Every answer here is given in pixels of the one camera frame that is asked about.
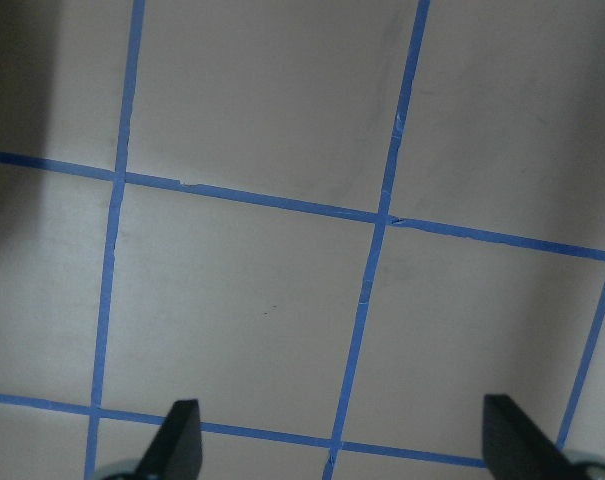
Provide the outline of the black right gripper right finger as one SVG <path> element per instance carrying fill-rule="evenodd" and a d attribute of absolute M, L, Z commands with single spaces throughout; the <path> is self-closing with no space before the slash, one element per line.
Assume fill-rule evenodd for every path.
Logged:
<path fill-rule="evenodd" d="M 575 478 L 571 463 L 508 395 L 485 395 L 482 414 L 482 459 L 494 479 Z"/>

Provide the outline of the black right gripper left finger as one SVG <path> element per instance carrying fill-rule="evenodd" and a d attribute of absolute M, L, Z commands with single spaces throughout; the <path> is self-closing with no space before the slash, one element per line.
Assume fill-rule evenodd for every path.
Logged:
<path fill-rule="evenodd" d="M 134 479 L 196 480 L 203 463 L 199 403 L 173 403 L 133 473 Z"/>

